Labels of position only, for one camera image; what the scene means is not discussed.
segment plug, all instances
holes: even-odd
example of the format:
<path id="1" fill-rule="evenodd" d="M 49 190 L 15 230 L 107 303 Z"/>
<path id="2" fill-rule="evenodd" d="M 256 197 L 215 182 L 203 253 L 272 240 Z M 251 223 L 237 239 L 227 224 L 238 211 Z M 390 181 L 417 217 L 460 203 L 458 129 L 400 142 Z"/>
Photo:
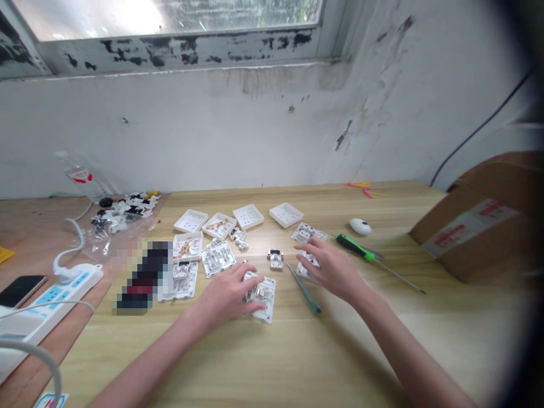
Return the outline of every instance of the plug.
<path id="1" fill-rule="evenodd" d="M 55 269 L 54 273 L 58 276 L 58 283 L 69 284 L 78 277 L 79 270 L 75 268 L 67 269 L 65 267 L 58 267 Z"/>

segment red bottle label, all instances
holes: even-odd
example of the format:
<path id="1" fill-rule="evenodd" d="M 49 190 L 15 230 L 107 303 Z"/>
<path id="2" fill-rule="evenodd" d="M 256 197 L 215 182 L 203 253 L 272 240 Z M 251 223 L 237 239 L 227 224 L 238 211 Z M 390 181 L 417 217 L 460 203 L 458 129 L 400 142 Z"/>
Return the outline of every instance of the red bottle label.
<path id="1" fill-rule="evenodd" d="M 92 181 L 92 174 L 89 173 L 89 170 L 84 169 L 68 175 L 72 180 L 77 184 L 85 184 L 89 181 Z"/>

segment smartphone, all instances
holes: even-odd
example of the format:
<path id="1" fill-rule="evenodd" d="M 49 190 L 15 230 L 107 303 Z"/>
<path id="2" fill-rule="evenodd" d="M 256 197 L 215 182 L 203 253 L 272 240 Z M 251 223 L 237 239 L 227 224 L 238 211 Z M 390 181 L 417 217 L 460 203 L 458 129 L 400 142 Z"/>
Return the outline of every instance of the smartphone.
<path id="1" fill-rule="evenodd" d="M 0 305 L 10 308 L 21 306 L 37 289 L 44 284 L 47 277 L 43 275 L 27 275 L 18 277 L 0 292 Z"/>

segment screwdriver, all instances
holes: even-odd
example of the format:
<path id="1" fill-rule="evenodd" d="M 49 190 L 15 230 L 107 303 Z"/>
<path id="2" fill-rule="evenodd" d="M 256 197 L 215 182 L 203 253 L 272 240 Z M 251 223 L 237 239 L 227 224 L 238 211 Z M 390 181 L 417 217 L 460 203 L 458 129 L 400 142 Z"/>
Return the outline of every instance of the screwdriver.
<path id="1" fill-rule="evenodd" d="M 293 268 L 291 265 L 287 264 L 287 267 L 291 270 L 293 273 L 293 276 L 295 277 L 296 283 L 299 285 L 300 290 L 302 290 L 302 294 L 306 298 L 306 301 L 308 302 L 308 306 L 310 307 L 310 310 L 318 315 L 321 313 L 321 308 L 317 304 L 317 302 L 313 299 L 313 296 L 308 292 L 308 289 L 306 289 L 306 286 L 300 281 L 299 277 L 295 274 L 295 271 L 293 271 Z"/>
<path id="2" fill-rule="evenodd" d="M 426 295 L 427 293 L 421 289 L 420 287 L 414 285 L 413 283 L 411 283 L 408 279 L 400 276 L 398 273 L 396 273 L 394 270 L 388 268 L 387 266 L 385 266 L 383 263 L 381 263 L 380 261 L 378 261 L 376 259 L 376 253 L 374 251 L 370 251 L 366 248 L 363 248 L 362 246 L 360 246 L 358 243 L 356 243 L 353 239 L 349 238 L 347 235 L 344 235 L 344 234 L 336 234 L 335 235 L 336 237 L 336 241 L 342 245 L 344 248 L 346 249 L 349 249 L 350 251 L 353 251 L 361 256 L 363 256 L 363 258 L 365 260 L 367 260 L 368 262 L 376 262 L 378 265 L 380 265 L 382 268 L 384 268 L 385 270 L 387 270 L 388 272 L 391 272 L 393 275 L 395 275 L 397 278 L 399 278 L 400 280 L 404 281 L 405 283 L 409 284 L 412 288 L 418 290 L 419 292 L 421 292 L 422 294 Z"/>

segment power cord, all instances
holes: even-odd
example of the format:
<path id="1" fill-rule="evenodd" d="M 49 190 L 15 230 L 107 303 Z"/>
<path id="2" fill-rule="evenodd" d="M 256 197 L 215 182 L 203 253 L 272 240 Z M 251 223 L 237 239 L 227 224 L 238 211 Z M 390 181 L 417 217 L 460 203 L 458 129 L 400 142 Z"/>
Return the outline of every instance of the power cord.
<path id="1" fill-rule="evenodd" d="M 77 248 L 72 248 L 64 252 L 61 252 L 59 255 L 56 256 L 55 260 L 53 261 L 53 272 L 55 273 L 56 276 L 58 276 L 58 281 L 61 284 L 70 283 L 79 274 L 79 271 L 72 271 L 71 269 L 58 266 L 58 261 L 61 259 L 63 255 L 66 255 L 67 253 L 70 253 L 70 252 L 79 251 L 83 249 L 83 247 L 85 246 L 85 235 L 76 221 L 80 219 L 81 217 L 83 217 L 85 214 L 87 214 L 89 210 L 91 209 L 92 205 L 93 205 L 93 202 L 91 201 L 89 205 L 87 206 L 87 208 L 85 209 L 85 211 L 83 211 L 80 216 L 76 218 L 66 218 L 66 221 L 71 222 L 74 225 L 75 229 L 78 230 L 79 246 Z"/>
<path id="2" fill-rule="evenodd" d="M 83 300 L 59 300 L 55 302 L 47 302 L 47 303 L 42 303 L 39 305 L 29 306 L 23 309 L 17 309 L 13 312 L 0 316 L 0 319 L 13 316 L 13 315 L 16 315 L 17 313 L 21 313 L 30 309 L 34 309 L 34 308 L 38 308 L 42 306 L 48 306 L 52 304 L 59 304 L 59 303 L 81 303 L 87 306 L 93 314 L 95 313 L 94 307 L 89 302 L 86 302 Z M 51 405 L 51 408 L 56 408 L 58 405 L 58 401 L 61 399 L 62 379 L 61 379 L 61 371 L 59 370 L 58 365 L 56 365 L 55 361 L 53 360 L 53 357 L 51 356 L 51 354 L 44 348 L 31 345 L 23 341 L 17 341 L 17 340 L 0 339 L 0 349 L 15 349 L 15 350 L 24 351 L 26 353 L 32 354 L 35 357 L 38 357 L 40 360 L 44 362 L 44 364 L 47 367 L 49 367 L 49 370 L 51 371 L 51 374 L 53 375 L 53 381 L 55 384 L 55 399 L 53 400 L 53 404 Z"/>
<path id="3" fill-rule="evenodd" d="M 53 261 L 53 272 L 55 273 L 55 275 L 58 276 L 58 281 L 61 284 L 70 283 L 79 274 L 78 271 L 72 272 L 71 270 L 69 270 L 69 269 L 67 269 L 65 267 L 59 267 L 58 266 L 58 261 L 60 260 L 60 258 L 63 255 L 65 255 L 67 253 L 75 252 L 75 251 L 79 251 L 79 250 L 83 249 L 83 247 L 85 245 L 85 236 L 84 236 L 83 231 L 81 230 L 79 224 L 77 223 L 77 220 L 80 219 L 81 217 L 83 217 L 85 214 L 87 214 L 89 212 L 89 210 L 91 209 L 92 205 L 93 205 L 93 202 L 91 201 L 89 203 L 89 205 L 87 206 L 87 208 L 85 209 L 85 211 L 82 212 L 81 215 L 79 215 L 78 217 L 76 217 L 76 218 L 66 218 L 66 220 L 71 222 L 74 225 L 75 229 L 78 231 L 78 234 L 79 234 L 79 246 L 77 248 L 73 248 L 73 249 L 69 249 L 69 250 L 66 250 L 64 252 L 61 252 L 59 255 L 56 256 L 55 260 Z M 94 307 L 89 302 L 86 302 L 86 301 L 83 301 L 83 300 L 60 300 L 60 301 L 41 303 L 41 304 L 38 304 L 38 305 L 32 305 L 32 306 L 29 306 L 29 307 L 25 307 L 23 309 L 17 309 L 17 310 L 14 310 L 13 312 L 10 312 L 8 314 L 4 314 L 4 315 L 0 316 L 0 319 L 16 315 L 17 313 L 22 313 L 22 312 L 25 312 L 25 311 L 30 310 L 30 309 L 43 307 L 43 306 L 49 306 L 49 305 L 53 305 L 53 304 L 60 304 L 60 303 L 81 303 L 81 304 L 84 304 L 85 306 L 87 306 L 91 310 L 92 313 L 95 313 Z M 19 351 L 26 352 L 28 354 L 32 354 L 33 356 L 38 357 L 40 360 L 42 360 L 44 362 L 44 364 L 49 367 L 49 369 L 51 370 L 51 374 L 53 375 L 53 381 L 54 381 L 54 384 L 55 384 L 55 398 L 53 400 L 53 404 L 51 405 L 51 408 L 57 408 L 58 402 L 61 399 L 62 379 L 61 379 L 61 372 L 60 372 L 60 370 L 58 368 L 58 365 L 56 365 L 56 363 L 53 360 L 53 357 L 51 356 L 51 354 L 48 353 L 45 349 L 43 349 L 41 347 L 31 345 L 31 344 L 28 344 L 28 343 L 23 342 L 23 341 L 13 341 L 13 340 L 0 339 L 0 348 L 14 349 L 14 350 L 19 350 Z"/>
<path id="4" fill-rule="evenodd" d="M 59 301 L 55 301 L 55 302 L 40 303 L 38 305 L 32 305 L 32 306 L 29 306 L 29 307 L 25 307 L 23 309 L 17 309 L 17 310 L 14 310 L 13 312 L 10 312 L 8 314 L 1 315 L 0 318 L 10 317 L 10 316 L 16 315 L 17 313 L 25 312 L 27 310 L 35 309 L 35 308 L 42 307 L 42 306 L 49 306 L 49 305 L 52 305 L 52 304 L 60 304 L 60 303 L 79 303 L 79 304 L 83 304 L 83 305 L 87 306 L 91 310 L 91 312 L 93 314 L 96 312 L 96 310 L 94 309 L 92 304 L 90 304 L 89 302 L 86 302 L 84 300 L 59 300 Z"/>
<path id="5" fill-rule="evenodd" d="M 61 399 L 62 379 L 61 371 L 58 369 L 58 366 L 56 365 L 55 360 L 53 360 L 51 354 L 41 347 L 30 345 L 22 341 L 0 339 L 0 348 L 14 349 L 32 354 L 33 356 L 42 360 L 44 364 L 49 367 L 51 374 L 53 374 L 53 381 L 55 383 L 55 399 L 53 400 L 51 408 L 57 408 L 58 401 Z"/>
<path id="6" fill-rule="evenodd" d="M 445 166 L 445 164 L 449 161 L 449 159 L 452 158 L 452 156 L 457 153 L 461 147 L 463 147 L 469 140 L 472 139 L 472 137 L 474 135 L 476 135 L 476 133 L 478 133 L 480 130 L 482 130 L 482 128 L 487 125 L 489 122 L 491 122 L 491 120 L 497 116 L 499 114 L 500 111 L 503 110 L 503 108 L 506 106 L 506 104 L 508 102 L 510 102 L 510 99 L 512 99 L 512 97 L 517 93 L 517 91 L 520 90 L 520 88 L 522 87 L 522 85 L 527 81 L 527 79 L 529 79 L 529 77 L 531 76 L 531 74 L 533 73 L 533 69 L 531 68 L 529 70 L 529 72 L 527 72 L 525 74 L 525 76 L 523 78 L 521 78 L 521 81 L 519 82 L 519 84 L 513 89 L 512 92 L 510 92 L 510 94 L 507 96 L 507 98 L 505 99 L 505 101 L 503 103 L 501 103 L 501 105 L 497 108 L 497 110 L 495 112 L 493 112 L 493 114 L 486 119 L 486 121 L 484 123 L 482 123 L 475 131 L 473 131 L 459 146 L 456 147 L 456 149 L 454 151 L 452 151 L 448 157 L 446 157 L 446 159 L 442 162 L 442 164 L 440 165 L 440 167 L 438 168 L 438 170 L 436 171 L 435 175 L 433 176 L 432 180 L 431 180 L 431 183 L 429 184 L 430 187 L 433 186 L 433 184 L 435 183 L 436 181 L 436 178 L 438 177 L 438 174 L 442 171 L 442 168 Z"/>

